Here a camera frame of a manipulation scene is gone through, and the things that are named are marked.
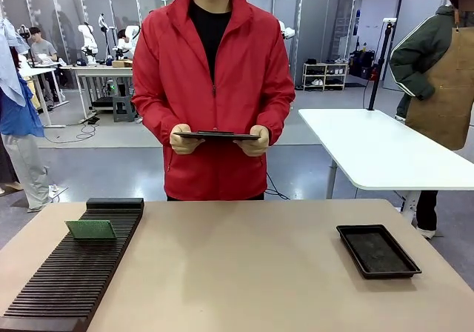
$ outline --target neck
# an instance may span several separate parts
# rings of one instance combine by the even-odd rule
[[[231,9],[230,0],[194,0],[194,2],[211,13],[226,13]]]

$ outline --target brown apron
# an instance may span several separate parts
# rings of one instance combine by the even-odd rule
[[[435,93],[411,100],[406,125],[448,149],[463,148],[474,103],[474,27],[453,28],[449,50],[425,76]]]

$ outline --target green jacket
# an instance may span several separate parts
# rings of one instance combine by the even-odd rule
[[[460,13],[460,17],[460,27],[474,27],[474,13]],[[395,82],[405,92],[398,116],[406,118],[411,97],[425,100],[435,93],[424,73],[449,49],[454,27],[454,7],[441,6],[393,49],[390,67]]]

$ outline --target black shirt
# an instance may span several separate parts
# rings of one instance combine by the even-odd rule
[[[209,64],[210,78],[214,82],[214,70],[216,66],[217,49],[221,44],[222,36],[230,21],[231,12],[211,13],[200,8],[191,0],[189,15],[198,31],[207,63]]]

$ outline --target shoe rack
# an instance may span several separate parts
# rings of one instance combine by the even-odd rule
[[[347,63],[304,63],[303,90],[343,90],[346,86],[347,65]]]

